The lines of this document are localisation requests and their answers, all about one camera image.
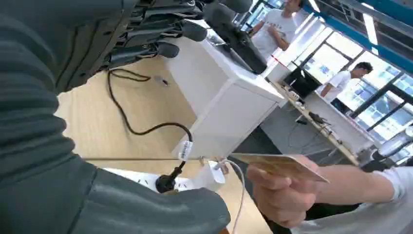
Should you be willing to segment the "person's hand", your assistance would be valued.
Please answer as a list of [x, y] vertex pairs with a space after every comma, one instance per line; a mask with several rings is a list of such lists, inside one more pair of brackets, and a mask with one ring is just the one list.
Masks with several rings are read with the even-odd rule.
[[252, 182], [253, 195], [261, 213], [286, 228], [294, 228], [305, 220], [306, 212], [326, 185], [297, 173], [267, 172], [260, 164], [250, 164], [246, 175]]

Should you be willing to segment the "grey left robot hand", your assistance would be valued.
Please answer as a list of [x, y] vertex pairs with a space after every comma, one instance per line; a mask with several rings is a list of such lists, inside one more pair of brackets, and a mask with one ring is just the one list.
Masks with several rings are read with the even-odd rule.
[[202, 0], [3, 0], [0, 3], [0, 231], [3, 234], [217, 234], [231, 221], [206, 189], [175, 195], [88, 163], [63, 135], [57, 96], [164, 42], [128, 45], [130, 20], [195, 16]]

